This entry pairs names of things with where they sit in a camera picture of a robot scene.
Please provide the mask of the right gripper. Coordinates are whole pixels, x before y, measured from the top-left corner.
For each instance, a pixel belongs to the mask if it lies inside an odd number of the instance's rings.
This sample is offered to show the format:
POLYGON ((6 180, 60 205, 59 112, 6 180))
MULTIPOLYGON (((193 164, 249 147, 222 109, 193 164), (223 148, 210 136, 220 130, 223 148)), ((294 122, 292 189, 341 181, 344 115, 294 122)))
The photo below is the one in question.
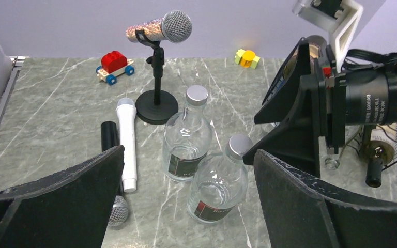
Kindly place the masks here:
MULTIPOLYGON (((340 73, 330 45, 321 49, 319 58, 325 82, 321 89, 326 97, 327 153, 339 154, 345 145, 345 75, 340 73)), ((318 90, 299 89, 300 77, 310 73, 309 43, 302 37, 278 70, 261 109, 254 116, 255 124, 283 121, 248 150, 243 156, 244 164, 253 165, 255 153, 262 149, 299 170, 320 176, 318 90)))

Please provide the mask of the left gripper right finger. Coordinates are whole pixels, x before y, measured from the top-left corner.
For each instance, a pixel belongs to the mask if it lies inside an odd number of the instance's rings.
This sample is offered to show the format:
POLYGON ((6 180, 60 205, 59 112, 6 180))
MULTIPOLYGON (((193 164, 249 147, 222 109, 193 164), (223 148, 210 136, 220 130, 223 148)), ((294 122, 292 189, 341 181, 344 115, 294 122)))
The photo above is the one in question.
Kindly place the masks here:
POLYGON ((272 247, 397 247, 397 203, 360 195, 264 150, 254 174, 272 247))

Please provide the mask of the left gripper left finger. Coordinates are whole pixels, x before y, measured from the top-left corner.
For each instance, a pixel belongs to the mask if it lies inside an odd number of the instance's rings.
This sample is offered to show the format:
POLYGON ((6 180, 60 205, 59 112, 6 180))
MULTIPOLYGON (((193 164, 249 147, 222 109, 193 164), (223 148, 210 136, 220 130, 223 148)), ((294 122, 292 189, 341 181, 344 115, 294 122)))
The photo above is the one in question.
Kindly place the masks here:
POLYGON ((123 171, 123 146, 0 191, 0 247, 101 247, 123 171))

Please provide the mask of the clear glass bottle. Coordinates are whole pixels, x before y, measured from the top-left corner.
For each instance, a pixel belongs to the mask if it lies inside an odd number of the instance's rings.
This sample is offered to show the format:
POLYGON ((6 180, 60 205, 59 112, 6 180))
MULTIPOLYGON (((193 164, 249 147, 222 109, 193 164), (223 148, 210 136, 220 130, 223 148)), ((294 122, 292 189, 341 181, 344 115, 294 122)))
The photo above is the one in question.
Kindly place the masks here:
POLYGON ((361 142, 361 134, 359 131, 352 134, 345 140, 345 144, 339 149, 338 154, 326 154, 323 158, 323 166, 330 170, 336 170, 341 165, 341 161, 346 152, 353 152, 359 155, 359 145, 361 142))

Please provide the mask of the clear round bottle front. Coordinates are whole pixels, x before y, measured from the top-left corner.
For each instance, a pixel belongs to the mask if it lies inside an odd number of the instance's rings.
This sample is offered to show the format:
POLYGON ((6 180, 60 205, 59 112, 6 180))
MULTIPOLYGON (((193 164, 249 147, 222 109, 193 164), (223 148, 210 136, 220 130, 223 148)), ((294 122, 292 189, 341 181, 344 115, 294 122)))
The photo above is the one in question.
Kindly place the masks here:
POLYGON ((247 135, 235 134, 221 153, 207 155, 198 164, 187 199, 193 219, 214 224, 243 200, 249 183, 243 155, 252 146, 247 135))

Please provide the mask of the clear round bottle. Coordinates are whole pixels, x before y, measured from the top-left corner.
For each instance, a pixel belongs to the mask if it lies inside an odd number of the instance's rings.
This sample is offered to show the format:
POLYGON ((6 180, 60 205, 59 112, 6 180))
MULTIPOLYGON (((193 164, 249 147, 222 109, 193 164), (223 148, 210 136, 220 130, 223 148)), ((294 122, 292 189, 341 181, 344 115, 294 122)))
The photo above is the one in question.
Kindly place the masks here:
POLYGON ((207 155, 198 164, 187 199, 193 219, 214 224, 243 200, 249 183, 243 155, 252 146, 247 135, 235 134, 221 153, 207 155))
POLYGON ((210 149, 212 127, 204 117, 208 96, 205 87, 190 86, 186 91, 184 109, 173 115, 164 127, 162 167, 165 175, 173 181, 191 180, 210 149))

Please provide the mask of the dark green wine bottle front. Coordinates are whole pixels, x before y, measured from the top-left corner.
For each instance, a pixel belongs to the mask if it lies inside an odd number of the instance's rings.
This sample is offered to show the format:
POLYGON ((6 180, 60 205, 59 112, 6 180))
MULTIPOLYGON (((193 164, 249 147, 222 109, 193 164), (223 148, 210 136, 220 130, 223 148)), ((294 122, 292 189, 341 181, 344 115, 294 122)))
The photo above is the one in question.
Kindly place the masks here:
POLYGON ((396 130, 396 123, 363 127, 359 156, 367 164, 365 183, 372 188, 381 186, 382 169, 395 156, 396 130))

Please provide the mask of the dark wine bottle silver neck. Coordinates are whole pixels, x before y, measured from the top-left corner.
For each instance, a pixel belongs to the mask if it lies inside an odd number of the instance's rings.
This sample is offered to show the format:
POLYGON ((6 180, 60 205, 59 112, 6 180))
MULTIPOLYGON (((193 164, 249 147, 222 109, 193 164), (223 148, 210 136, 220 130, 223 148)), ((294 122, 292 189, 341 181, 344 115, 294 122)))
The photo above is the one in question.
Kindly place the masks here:
MULTIPOLYGON (((311 35, 306 38, 309 43, 310 50, 310 70, 311 73, 314 72, 314 59, 319 58, 323 55, 322 49, 324 49, 327 45, 327 41, 325 38, 319 35, 311 35)), ((296 64, 296 59, 298 55, 298 48, 295 49, 293 54, 291 55, 289 61, 284 67, 284 79, 287 80, 296 64)))

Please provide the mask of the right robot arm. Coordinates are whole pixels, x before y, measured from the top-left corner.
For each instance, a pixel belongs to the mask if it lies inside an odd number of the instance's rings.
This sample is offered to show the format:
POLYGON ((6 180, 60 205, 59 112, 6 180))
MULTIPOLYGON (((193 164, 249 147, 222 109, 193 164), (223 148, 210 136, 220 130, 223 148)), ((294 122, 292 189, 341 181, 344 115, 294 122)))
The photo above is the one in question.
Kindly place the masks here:
POLYGON ((362 12, 355 1, 296 2, 293 13, 327 31, 329 43, 311 55, 303 37, 290 52, 254 116, 276 127, 246 152, 246 165, 262 149, 319 177, 320 137, 338 153, 346 126, 397 122, 397 53, 349 48, 362 12))

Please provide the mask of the yellow green toy block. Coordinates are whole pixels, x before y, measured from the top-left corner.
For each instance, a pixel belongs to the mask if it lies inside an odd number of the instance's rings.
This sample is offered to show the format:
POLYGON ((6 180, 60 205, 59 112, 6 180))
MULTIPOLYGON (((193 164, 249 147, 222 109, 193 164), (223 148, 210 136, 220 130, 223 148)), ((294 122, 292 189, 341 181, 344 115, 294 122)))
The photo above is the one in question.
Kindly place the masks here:
POLYGON ((235 54, 235 63, 244 68, 255 69, 260 59, 261 58, 251 50, 239 49, 235 54))

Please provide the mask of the glitter microphone on stand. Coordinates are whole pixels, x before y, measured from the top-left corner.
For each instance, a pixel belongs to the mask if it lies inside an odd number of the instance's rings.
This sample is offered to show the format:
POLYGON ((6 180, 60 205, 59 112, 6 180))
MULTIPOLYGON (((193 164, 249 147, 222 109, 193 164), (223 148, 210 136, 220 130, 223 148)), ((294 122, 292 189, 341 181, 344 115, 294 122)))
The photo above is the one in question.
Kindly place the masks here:
POLYGON ((126 30, 127 39, 137 43, 135 32, 143 30, 150 41, 168 40, 180 43, 187 40, 192 33, 192 22, 187 14, 180 10, 173 10, 162 18, 153 19, 138 25, 130 26, 126 30))

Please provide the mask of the red toy block car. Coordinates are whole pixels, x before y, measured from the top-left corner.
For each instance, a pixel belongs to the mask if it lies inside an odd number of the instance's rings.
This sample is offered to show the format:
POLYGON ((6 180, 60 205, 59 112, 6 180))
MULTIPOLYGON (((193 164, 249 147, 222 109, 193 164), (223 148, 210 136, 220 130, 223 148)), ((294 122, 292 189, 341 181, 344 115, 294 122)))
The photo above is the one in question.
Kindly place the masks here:
POLYGON ((100 81, 104 81, 108 85, 114 85, 120 75, 131 76, 135 73, 135 68, 132 66, 133 62, 120 51, 112 51, 102 57, 101 65, 96 68, 96 75, 100 81))

